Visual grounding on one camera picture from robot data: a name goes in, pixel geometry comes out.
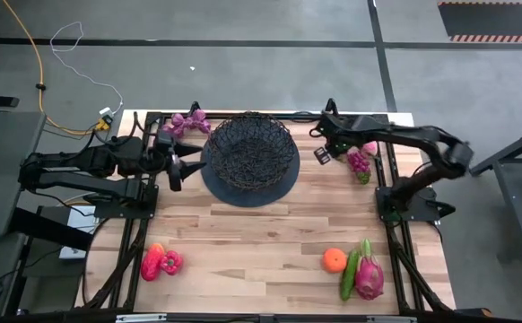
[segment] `black wire basket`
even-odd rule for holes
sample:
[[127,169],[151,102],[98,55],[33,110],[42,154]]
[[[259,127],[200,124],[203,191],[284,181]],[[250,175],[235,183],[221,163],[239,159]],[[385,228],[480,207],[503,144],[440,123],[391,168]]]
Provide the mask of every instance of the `black wire basket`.
[[223,120],[211,133],[209,145],[215,174],[242,190],[259,190],[279,182],[296,151],[289,129],[258,112]]

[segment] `wooden tabletop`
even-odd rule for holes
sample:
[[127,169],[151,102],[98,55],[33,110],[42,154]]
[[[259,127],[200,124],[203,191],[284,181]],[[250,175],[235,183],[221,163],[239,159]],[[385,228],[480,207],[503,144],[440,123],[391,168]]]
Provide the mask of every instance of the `wooden tabletop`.
[[[137,111],[144,120],[146,110]],[[405,113],[389,114],[397,124],[411,125]],[[220,120],[211,120],[213,128]],[[359,184],[347,165],[338,161],[321,166],[313,151],[324,140],[309,136],[311,124],[283,122],[300,151],[300,173],[282,199],[257,208],[239,208],[216,199],[199,173],[186,179],[181,192],[171,192],[167,175],[158,177],[160,198],[150,222],[146,248],[159,242],[185,259],[176,276],[161,275],[153,282],[140,278],[135,311],[396,314],[396,295],[388,256],[387,235],[378,220],[373,191],[376,176]],[[133,125],[133,111],[122,117],[119,133]],[[205,135],[187,133],[183,141],[203,145]],[[395,146],[401,176],[410,176],[422,163],[417,149]],[[185,157],[197,161],[199,154]],[[386,174],[390,184],[390,174]],[[92,243],[87,262],[90,299],[114,269],[124,227],[110,220]],[[410,223],[417,267],[437,295],[455,307],[439,235],[426,223]],[[385,272],[384,294],[374,301],[353,296],[339,299],[339,274],[321,268],[325,249],[350,251],[369,238]],[[406,297],[413,306],[410,278],[401,268]],[[124,275],[123,302],[130,278]],[[76,304],[81,303],[78,297]]]

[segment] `cucumber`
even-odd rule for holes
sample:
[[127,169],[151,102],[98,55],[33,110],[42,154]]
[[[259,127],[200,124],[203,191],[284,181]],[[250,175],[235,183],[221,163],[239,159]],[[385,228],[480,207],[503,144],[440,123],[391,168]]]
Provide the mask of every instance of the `cucumber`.
[[354,275],[357,272],[357,263],[359,262],[359,251],[351,250],[347,267],[343,271],[343,279],[341,280],[341,300],[347,301],[351,298],[351,291],[354,287]]

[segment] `orange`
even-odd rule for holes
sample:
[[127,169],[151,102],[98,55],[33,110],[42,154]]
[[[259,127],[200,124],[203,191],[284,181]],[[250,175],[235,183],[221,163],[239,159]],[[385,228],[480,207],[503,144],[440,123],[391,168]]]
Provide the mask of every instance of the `orange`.
[[337,248],[330,248],[323,254],[323,267],[329,273],[341,273],[347,267],[347,255]]

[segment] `concrete floor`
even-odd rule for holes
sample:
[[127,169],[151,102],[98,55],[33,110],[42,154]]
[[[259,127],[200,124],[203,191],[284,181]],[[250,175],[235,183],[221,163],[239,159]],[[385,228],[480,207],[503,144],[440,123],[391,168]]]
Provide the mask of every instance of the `concrete floor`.
[[[385,41],[448,41],[436,0],[376,4]],[[95,39],[374,40],[366,0],[12,0],[12,5],[38,38],[82,21],[86,37]],[[23,37],[1,2],[0,36]],[[48,46],[39,50],[48,86],[45,109],[54,120],[86,128],[100,109],[116,107],[112,90],[62,67]],[[387,110],[374,48],[79,47],[64,58],[114,84],[125,109],[185,109],[199,100],[205,109],[319,110],[334,97],[342,110]],[[387,63],[398,111],[412,112],[417,125],[440,126],[469,141],[474,163],[522,134],[522,50],[390,49]],[[0,94],[19,97],[18,110],[37,109],[37,78],[30,46],[0,45]],[[83,144],[43,134],[39,151],[71,151]],[[499,317],[522,319],[522,263],[503,266],[496,259],[520,236],[493,174],[443,180],[435,188],[439,199],[457,207],[441,229],[458,308],[485,307]],[[53,204],[25,195],[20,202],[29,209]],[[76,282],[51,276],[36,281],[34,290],[49,288],[54,296],[27,297],[26,304],[36,311],[67,309],[67,295],[56,298],[54,292],[65,287],[51,286],[72,289]]]

